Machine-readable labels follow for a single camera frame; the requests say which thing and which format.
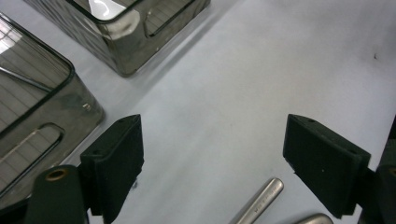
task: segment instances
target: metal rod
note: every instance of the metal rod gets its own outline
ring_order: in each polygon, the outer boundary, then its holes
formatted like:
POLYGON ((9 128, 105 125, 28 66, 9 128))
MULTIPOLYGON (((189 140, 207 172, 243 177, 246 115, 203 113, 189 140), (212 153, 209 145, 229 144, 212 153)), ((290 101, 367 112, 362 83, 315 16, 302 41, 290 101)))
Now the metal rod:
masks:
POLYGON ((53 90, 53 88, 48 87, 47 85, 45 85, 45 84, 43 84, 41 82, 38 82, 38 81, 36 81, 36 80, 34 80, 34 79, 30 78, 30 77, 26 77, 24 75, 15 73, 13 71, 10 71, 10 70, 2 67, 2 66, 0 66, 0 71, 4 72, 6 75, 8 75, 10 77, 15 77, 16 79, 18 79, 20 81, 23 81, 23 82, 25 82, 25 83, 27 83, 29 85, 32 85, 32 86, 34 86, 36 88, 39 88, 42 91, 51 92, 53 90))
POLYGON ((236 217, 231 224, 251 224, 267 207, 274 201, 283 189, 283 183, 278 178, 273 178, 263 186, 244 208, 243 212, 236 217))
POLYGON ((325 214, 315 214, 296 224, 332 224, 332 220, 325 214))

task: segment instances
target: black mount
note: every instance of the black mount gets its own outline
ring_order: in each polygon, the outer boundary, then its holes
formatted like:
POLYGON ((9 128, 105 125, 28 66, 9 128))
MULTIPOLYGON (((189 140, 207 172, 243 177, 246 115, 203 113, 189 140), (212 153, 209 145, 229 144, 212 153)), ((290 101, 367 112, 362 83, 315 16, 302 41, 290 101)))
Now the black mount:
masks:
POLYGON ((358 203, 360 223, 396 223, 395 122, 380 165, 371 155, 319 122, 289 115, 283 156, 295 174, 337 218, 352 215, 358 203))
POLYGON ((88 223, 87 210, 113 222, 142 171, 139 115, 119 119, 80 155, 35 179, 32 197, 0 211, 0 223, 88 223))

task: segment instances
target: stainless steel tray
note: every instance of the stainless steel tray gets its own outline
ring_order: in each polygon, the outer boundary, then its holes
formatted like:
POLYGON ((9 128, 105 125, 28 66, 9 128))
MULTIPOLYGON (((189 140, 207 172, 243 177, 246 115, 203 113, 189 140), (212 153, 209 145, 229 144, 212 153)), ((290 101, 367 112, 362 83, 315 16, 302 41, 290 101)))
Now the stainless steel tray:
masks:
POLYGON ((28 196, 103 116, 73 64, 0 13, 0 208, 28 196))
POLYGON ((127 77, 210 0, 24 0, 127 77))

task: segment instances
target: screw hole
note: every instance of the screw hole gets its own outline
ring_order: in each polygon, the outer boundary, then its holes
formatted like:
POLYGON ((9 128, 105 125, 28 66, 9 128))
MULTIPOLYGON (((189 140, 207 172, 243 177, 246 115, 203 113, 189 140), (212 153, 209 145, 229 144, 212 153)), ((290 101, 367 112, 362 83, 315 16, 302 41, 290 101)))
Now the screw hole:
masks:
POLYGON ((51 173, 47 174, 46 180, 55 181, 55 180, 64 178, 66 175, 67 175, 67 170, 58 169, 58 170, 54 170, 51 173))

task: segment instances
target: white table surface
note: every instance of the white table surface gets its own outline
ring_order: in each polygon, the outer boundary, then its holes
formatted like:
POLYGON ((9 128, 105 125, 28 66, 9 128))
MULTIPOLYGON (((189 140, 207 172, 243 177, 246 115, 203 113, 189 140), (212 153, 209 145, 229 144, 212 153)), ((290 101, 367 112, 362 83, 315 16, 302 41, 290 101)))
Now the white table surface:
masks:
POLYGON ((228 223, 273 176, 285 189, 256 223, 329 214, 282 157, 287 115, 340 133, 375 169, 396 114, 393 0, 212 0, 128 78, 22 0, 0 10, 68 58, 105 109, 78 151, 142 115, 146 163, 116 223, 228 223))

